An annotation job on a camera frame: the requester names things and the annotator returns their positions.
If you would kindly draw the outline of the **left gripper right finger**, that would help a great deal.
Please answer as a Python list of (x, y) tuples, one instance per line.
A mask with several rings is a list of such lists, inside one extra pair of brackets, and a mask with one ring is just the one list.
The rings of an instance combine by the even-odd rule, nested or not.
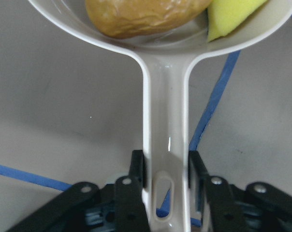
[(201, 213), (202, 232), (241, 232), (243, 212), (235, 203), (228, 182), (211, 176), (198, 151), (189, 152), (189, 181), (195, 190), (196, 210)]

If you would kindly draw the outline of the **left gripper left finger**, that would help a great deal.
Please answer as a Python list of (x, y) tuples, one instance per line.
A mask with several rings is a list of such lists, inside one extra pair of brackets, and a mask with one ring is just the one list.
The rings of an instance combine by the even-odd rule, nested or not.
[(142, 200), (145, 185), (145, 158), (142, 150), (131, 155), (129, 173), (116, 181), (115, 227), (117, 232), (149, 232), (146, 208)]

